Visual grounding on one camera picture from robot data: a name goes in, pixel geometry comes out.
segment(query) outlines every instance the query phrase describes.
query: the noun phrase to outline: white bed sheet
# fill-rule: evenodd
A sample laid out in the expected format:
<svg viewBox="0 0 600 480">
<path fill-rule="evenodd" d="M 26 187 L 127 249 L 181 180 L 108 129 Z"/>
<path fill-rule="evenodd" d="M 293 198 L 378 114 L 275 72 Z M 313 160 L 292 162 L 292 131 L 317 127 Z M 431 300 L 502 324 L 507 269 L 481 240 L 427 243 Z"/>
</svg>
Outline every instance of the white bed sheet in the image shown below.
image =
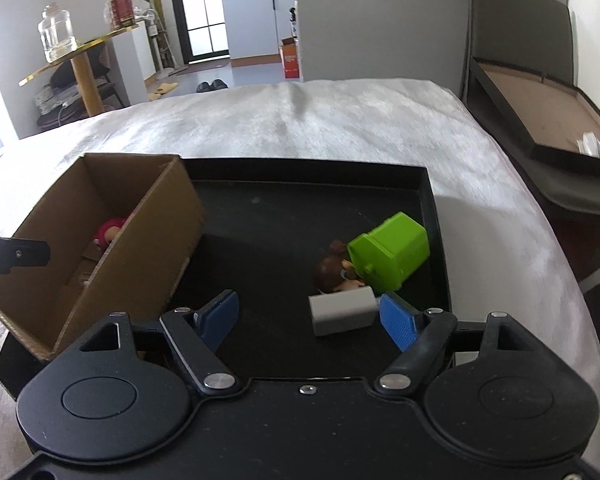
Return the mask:
<svg viewBox="0 0 600 480">
<path fill-rule="evenodd" d="M 454 313 L 513 314 L 595 389 L 600 343 L 539 205 L 449 91 L 415 80 L 282 83 L 163 99 L 70 124 L 0 152 L 0 234 L 11 235 L 84 152 L 269 156 L 426 166 Z M 0 324 L 0 344 L 5 336 Z M 0 477 L 29 451 L 0 387 Z M 600 422 L 585 459 L 600 470 Z"/>
</svg>

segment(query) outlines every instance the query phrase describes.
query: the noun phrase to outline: white block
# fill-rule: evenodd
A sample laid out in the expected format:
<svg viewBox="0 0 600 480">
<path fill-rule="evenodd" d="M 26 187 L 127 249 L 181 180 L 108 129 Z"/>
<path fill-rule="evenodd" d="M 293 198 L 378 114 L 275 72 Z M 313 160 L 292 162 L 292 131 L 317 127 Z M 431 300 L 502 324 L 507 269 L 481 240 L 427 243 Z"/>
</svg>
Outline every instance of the white block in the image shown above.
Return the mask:
<svg viewBox="0 0 600 480">
<path fill-rule="evenodd" d="M 314 334 L 317 336 L 370 326 L 378 312 L 378 304 L 370 286 L 310 296 L 309 305 Z"/>
</svg>

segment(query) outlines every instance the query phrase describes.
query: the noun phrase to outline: glass jar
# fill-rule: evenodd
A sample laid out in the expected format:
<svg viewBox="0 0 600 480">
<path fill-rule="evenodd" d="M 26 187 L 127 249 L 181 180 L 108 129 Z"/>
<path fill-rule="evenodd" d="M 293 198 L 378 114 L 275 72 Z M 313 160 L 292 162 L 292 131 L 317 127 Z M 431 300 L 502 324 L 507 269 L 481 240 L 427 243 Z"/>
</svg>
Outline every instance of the glass jar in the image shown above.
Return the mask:
<svg viewBox="0 0 600 480">
<path fill-rule="evenodd" d="M 49 63 L 78 48 L 69 11 L 62 10 L 58 4 L 45 7 L 38 30 Z"/>
</svg>

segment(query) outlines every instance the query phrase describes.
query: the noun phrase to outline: wooden board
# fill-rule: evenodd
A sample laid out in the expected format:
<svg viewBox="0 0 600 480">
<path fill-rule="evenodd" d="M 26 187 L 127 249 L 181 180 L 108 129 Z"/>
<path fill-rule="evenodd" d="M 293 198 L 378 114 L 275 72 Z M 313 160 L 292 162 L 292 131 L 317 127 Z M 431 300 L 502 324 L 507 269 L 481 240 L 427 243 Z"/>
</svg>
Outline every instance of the wooden board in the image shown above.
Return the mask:
<svg viewBox="0 0 600 480">
<path fill-rule="evenodd" d="M 600 117 L 576 90 L 540 76 L 480 64 L 536 143 L 579 153 L 576 141 L 593 132 L 600 141 Z"/>
</svg>

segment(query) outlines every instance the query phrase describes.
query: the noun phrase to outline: green plastic cup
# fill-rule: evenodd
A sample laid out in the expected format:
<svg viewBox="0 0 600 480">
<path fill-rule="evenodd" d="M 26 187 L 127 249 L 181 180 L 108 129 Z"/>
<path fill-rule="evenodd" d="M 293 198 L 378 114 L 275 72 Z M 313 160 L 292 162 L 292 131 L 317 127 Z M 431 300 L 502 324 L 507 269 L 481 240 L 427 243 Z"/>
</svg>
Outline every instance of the green plastic cup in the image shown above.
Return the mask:
<svg viewBox="0 0 600 480">
<path fill-rule="evenodd" d="M 360 278 L 381 294 L 400 289 L 430 255 L 426 229 L 405 213 L 360 235 L 347 249 Z"/>
</svg>

